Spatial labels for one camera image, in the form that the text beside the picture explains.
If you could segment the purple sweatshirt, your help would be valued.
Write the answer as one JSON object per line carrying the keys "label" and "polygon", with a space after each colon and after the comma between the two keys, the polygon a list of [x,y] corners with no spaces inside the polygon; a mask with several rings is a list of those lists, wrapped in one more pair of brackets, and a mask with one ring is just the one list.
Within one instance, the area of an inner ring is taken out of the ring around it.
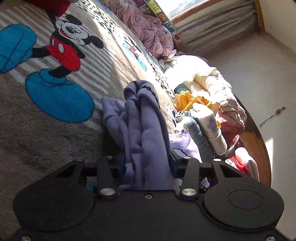
{"label": "purple sweatshirt", "polygon": [[201,160],[189,133],[168,134],[154,86],[136,80],[124,89],[125,101],[102,98],[103,123],[116,144],[125,151],[119,163],[120,187],[134,190],[170,190],[173,175],[170,151]]}

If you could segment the red folded sweater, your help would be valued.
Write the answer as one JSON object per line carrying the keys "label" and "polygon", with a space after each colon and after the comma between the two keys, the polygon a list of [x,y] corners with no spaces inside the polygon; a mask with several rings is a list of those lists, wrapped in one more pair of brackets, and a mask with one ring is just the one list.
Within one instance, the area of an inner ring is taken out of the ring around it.
{"label": "red folded sweater", "polygon": [[229,158],[227,158],[225,160],[225,163],[236,168],[237,170],[239,170],[242,173],[245,173],[247,175],[249,174],[248,169],[243,164],[241,164],[234,156],[230,156]]}

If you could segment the pink folded garment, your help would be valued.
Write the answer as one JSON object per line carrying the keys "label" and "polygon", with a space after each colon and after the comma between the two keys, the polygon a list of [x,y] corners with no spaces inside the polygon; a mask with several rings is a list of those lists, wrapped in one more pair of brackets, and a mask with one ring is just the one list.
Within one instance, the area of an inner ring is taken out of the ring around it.
{"label": "pink folded garment", "polygon": [[249,176],[257,181],[260,181],[258,166],[252,156],[248,153],[244,147],[239,147],[234,152],[234,157],[243,164],[249,172]]}

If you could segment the folded blue denim jeans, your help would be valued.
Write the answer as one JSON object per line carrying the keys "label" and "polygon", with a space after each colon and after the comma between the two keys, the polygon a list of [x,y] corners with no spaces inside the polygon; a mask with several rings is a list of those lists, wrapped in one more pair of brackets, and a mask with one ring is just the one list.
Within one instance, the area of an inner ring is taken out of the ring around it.
{"label": "folded blue denim jeans", "polygon": [[175,133],[178,133],[184,137],[185,132],[187,132],[190,138],[196,144],[201,156],[201,160],[205,163],[212,162],[216,154],[204,131],[202,130],[196,116],[191,111],[179,111],[175,115],[175,122]]}

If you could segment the wooden headboard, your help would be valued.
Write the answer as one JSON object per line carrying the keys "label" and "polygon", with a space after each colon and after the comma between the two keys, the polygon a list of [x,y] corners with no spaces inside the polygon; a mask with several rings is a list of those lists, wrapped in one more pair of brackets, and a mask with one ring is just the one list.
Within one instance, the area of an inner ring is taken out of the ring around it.
{"label": "wooden headboard", "polygon": [[252,156],[257,163],[260,182],[268,187],[271,187],[271,163],[264,139],[246,107],[237,96],[235,97],[247,115],[245,129],[240,136],[240,140],[243,147],[247,149],[250,156]]}

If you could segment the pink red bundled cloth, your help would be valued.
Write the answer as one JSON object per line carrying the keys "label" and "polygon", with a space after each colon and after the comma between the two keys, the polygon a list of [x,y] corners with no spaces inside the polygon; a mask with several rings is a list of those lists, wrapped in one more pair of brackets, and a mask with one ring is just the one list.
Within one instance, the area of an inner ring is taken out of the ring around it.
{"label": "pink red bundled cloth", "polygon": [[235,97],[219,97],[216,120],[220,123],[220,130],[229,149],[235,143],[237,135],[245,130],[247,115]]}

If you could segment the white purple flower folded garment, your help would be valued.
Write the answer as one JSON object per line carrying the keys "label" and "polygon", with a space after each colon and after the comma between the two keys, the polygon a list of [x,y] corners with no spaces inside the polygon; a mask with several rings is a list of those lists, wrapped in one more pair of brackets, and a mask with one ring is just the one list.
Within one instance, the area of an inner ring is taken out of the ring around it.
{"label": "white purple flower folded garment", "polygon": [[199,122],[214,152],[218,156],[223,156],[227,151],[227,144],[213,111],[200,103],[193,104],[193,111],[193,116]]}

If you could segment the mustard yellow garment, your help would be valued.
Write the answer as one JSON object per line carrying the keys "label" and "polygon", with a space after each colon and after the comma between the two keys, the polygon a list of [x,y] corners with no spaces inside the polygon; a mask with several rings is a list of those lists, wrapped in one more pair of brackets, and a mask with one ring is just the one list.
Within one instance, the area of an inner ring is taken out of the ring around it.
{"label": "mustard yellow garment", "polygon": [[175,93],[174,106],[178,111],[189,111],[194,103],[199,103],[211,109],[214,113],[218,110],[220,103],[211,101],[204,96],[194,97],[189,90],[182,90],[179,94]]}

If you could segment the cream white bundled duvet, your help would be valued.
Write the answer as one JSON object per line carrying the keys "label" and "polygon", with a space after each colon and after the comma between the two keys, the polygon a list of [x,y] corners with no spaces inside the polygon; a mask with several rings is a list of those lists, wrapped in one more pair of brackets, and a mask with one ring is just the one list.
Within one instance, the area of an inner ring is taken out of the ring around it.
{"label": "cream white bundled duvet", "polygon": [[232,86],[216,67],[211,67],[201,58],[193,55],[173,57],[174,66],[165,71],[167,83],[171,89],[179,84],[196,82],[206,90],[212,100],[220,103],[220,107],[236,106]]}

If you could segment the Mickey Mouse plush blanket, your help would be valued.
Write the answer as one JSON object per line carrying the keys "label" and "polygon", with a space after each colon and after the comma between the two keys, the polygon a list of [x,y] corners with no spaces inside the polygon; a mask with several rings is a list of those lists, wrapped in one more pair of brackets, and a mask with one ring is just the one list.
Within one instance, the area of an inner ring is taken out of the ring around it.
{"label": "Mickey Mouse plush blanket", "polygon": [[25,1],[1,3],[1,239],[19,228],[16,194],[71,161],[115,150],[101,100],[123,99],[134,80],[153,84],[172,131],[172,91],[141,41],[99,1],[59,18]]}

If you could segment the grey curtain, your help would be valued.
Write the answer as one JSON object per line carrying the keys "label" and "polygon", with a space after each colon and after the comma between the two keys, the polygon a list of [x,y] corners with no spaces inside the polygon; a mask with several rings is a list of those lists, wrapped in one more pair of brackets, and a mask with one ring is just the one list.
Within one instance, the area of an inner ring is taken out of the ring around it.
{"label": "grey curtain", "polygon": [[185,18],[175,27],[187,54],[206,55],[258,30],[259,24],[254,1],[220,1]]}

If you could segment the pink crumpled quilt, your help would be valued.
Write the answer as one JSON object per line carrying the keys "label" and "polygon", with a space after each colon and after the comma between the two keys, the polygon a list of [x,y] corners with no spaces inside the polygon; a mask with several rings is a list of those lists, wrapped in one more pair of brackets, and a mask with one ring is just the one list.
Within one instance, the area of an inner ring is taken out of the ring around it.
{"label": "pink crumpled quilt", "polygon": [[155,57],[166,57],[173,51],[172,36],[161,20],[143,13],[134,1],[114,0],[102,3],[130,28]]}

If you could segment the red folded garment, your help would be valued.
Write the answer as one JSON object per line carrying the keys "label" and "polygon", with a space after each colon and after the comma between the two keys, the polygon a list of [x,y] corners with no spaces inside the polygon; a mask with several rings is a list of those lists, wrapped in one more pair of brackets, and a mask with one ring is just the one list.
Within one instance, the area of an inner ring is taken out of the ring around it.
{"label": "red folded garment", "polygon": [[71,2],[68,0],[25,0],[25,1],[55,16],[62,16],[64,13],[66,13],[67,9],[71,5]]}

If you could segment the alphabet foam mat strip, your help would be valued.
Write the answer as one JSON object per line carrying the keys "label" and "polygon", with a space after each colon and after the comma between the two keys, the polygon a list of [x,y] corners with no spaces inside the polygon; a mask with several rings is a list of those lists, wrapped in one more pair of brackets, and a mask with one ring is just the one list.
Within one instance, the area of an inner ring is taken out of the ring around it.
{"label": "alphabet foam mat strip", "polygon": [[161,9],[159,4],[155,0],[148,0],[148,1],[146,1],[146,0],[135,0],[134,2],[137,5],[137,7],[142,10],[143,13],[159,18],[161,23],[170,32],[170,34],[171,34],[171,36],[173,38],[173,41],[175,42],[177,48],[180,51],[185,51],[186,50],[185,44],[184,44],[181,36],[179,35],[177,30],[175,29],[172,22],[169,20],[168,16],[164,13],[164,11]]}

